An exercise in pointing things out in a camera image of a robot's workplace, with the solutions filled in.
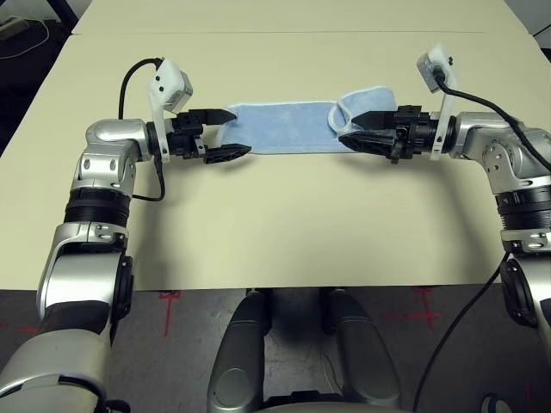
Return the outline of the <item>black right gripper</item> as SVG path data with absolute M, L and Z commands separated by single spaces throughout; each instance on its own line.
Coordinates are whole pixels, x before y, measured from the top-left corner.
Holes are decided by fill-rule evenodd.
M 397 111 L 368 111 L 351 122 L 364 130 L 395 131 L 392 136 L 377 133 L 352 132 L 338 137 L 338 141 L 352 151 L 379 155 L 396 164 L 401 159 L 429 152 L 436 139 L 438 119 L 420 106 L 399 106 Z

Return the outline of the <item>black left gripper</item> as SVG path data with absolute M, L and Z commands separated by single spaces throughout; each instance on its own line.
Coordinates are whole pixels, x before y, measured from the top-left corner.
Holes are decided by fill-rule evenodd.
M 225 163 L 240 158 L 251 151 L 241 144 L 226 144 L 207 148 L 202 141 L 203 126 L 219 126 L 236 120 L 237 115 L 221 108 L 190 109 L 170 120 L 167 132 L 169 152 L 183 159 L 202 158 L 205 164 Z

